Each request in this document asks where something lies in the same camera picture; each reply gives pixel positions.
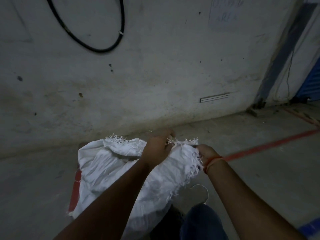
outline white sack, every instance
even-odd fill
[[[138,239],[162,220],[170,208],[170,200],[181,186],[190,182],[202,168],[198,140],[179,142],[168,158],[156,166],[146,178],[131,211],[123,239]],[[107,137],[90,142],[78,152],[81,174],[80,197],[73,217],[80,215],[103,191],[128,171],[141,157],[146,142],[138,138]]]

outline red thread bracelet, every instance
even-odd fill
[[[214,156],[214,157],[208,158],[208,160],[206,161],[205,165],[203,165],[203,172],[204,172],[205,174],[207,174],[207,166],[208,166],[214,159],[217,159],[217,158],[223,159],[222,156]]]

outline blue door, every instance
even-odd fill
[[[294,102],[320,100],[320,58],[292,100]]]

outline hand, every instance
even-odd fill
[[[196,146],[196,148],[199,150],[200,156],[202,156],[202,165],[206,165],[206,162],[209,158],[212,157],[221,157],[212,147],[202,144]]]
[[[151,170],[162,163],[169,155],[174,143],[168,144],[168,139],[175,137],[171,129],[166,129],[161,135],[151,137],[143,149],[141,159],[148,163]]]

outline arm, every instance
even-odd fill
[[[197,148],[203,156],[203,164],[208,158],[219,156],[207,145]],[[241,240],[305,239],[259,198],[222,158],[209,163],[207,174]]]
[[[141,158],[54,239],[120,239],[144,181],[169,155],[174,132],[152,137]]]

